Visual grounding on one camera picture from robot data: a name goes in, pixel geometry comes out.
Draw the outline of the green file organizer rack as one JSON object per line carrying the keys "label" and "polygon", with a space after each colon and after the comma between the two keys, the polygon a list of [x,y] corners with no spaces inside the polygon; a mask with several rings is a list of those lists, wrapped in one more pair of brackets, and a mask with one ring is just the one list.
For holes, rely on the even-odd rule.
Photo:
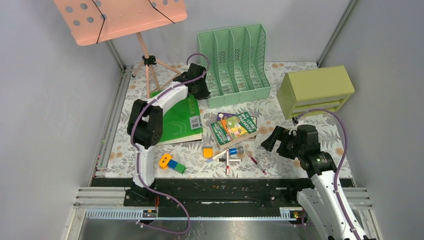
{"label": "green file organizer rack", "polygon": [[262,24],[242,25],[197,34],[204,66],[209,108],[266,99],[271,85],[265,73],[266,31]]}

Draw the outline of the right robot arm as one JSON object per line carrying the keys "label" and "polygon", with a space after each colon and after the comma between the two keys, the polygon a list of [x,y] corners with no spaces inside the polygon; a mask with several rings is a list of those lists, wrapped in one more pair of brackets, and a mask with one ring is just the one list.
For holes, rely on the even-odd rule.
{"label": "right robot arm", "polygon": [[270,152],[277,141],[280,145],[276,152],[287,159],[298,159],[310,181],[308,187],[288,188],[287,201],[302,206],[321,239],[370,239],[349,205],[332,156],[321,149],[316,127],[303,124],[289,130],[276,126],[261,146]]}

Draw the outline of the beige notebook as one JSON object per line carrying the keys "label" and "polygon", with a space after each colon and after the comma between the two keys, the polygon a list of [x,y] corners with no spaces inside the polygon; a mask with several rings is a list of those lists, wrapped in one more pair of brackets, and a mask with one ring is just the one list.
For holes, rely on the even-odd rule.
{"label": "beige notebook", "polygon": [[169,134],[163,134],[160,141],[157,143],[158,146],[161,145],[171,145],[171,144],[179,144],[179,143],[185,143],[185,142],[193,142],[193,141],[200,141],[202,139],[202,133],[197,133],[193,135],[169,135]]}

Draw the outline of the treehouse paperback book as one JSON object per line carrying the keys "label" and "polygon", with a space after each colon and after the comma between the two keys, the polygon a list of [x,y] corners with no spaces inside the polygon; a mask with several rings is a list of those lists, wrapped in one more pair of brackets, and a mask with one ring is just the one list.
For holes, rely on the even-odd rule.
{"label": "treehouse paperback book", "polygon": [[222,150],[259,133],[257,124],[246,111],[212,122],[210,128],[217,146]]}

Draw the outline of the yellow blue green toy block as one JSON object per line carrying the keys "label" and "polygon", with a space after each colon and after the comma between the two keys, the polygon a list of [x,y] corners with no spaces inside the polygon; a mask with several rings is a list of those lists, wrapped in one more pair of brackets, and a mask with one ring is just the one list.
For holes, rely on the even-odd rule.
{"label": "yellow blue green toy block", "polygon": [[173,160],[172,156],[169,153],[162,155],[159,160],[159,166],[162,169],[172,169],[180,174],[184,174],[184,172],[186,171],[186,166]]}

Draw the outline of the green plastic folder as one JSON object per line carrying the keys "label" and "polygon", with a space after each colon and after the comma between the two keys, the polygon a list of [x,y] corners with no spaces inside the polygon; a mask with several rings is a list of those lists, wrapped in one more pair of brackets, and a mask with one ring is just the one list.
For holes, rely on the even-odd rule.
{"label": "green plastic folder", "polygon": [[188,96],[184,90],[174,90],[159,98],[164,100],[167,109],[163,109],[162,127],[158,127],[152,136],[157,145],[163,134],[171,136],[190,136],[204,132],[198,100]]}

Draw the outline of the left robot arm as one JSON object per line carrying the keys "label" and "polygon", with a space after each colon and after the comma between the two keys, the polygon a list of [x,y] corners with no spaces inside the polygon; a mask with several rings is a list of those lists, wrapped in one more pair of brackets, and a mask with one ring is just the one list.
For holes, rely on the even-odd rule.
{"label": "left robot arm", "polygon": [[154,148],[163,135],[163,118],[174,105],[189,96],[190,84],[196,84],[207,75],[208,67],[191,63],[187,71],[177,76],[168,87],[154,97],[133,102],[127,125],[130,143],[136,149],[135,175],[132,179],[140,187],[136,199],[144,206],[152,204],[155,194],[152,189],[154,177]]}

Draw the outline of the purple paperback book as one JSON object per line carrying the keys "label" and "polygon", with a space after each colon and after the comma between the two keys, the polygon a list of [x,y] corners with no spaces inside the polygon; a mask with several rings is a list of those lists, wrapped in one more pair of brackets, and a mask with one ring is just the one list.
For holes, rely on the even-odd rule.
{"label": "purple paperback book", "polygon": [[[233,116],[236,116],[236,114],[233,114],[233,113],[225,113],[225,112],[219,112],[218,114],[217,114],[217,117],[216,117],[216,121],[221,121],[221,120],[223,120],[223,119],[227,119],[227,118],[229,118],[229,117],[233,117]],[[251,118],[253,119],[253,121],[255,122],[255,124],[257,123],[257,117],[255,117],[255,116],[251,116]]]}

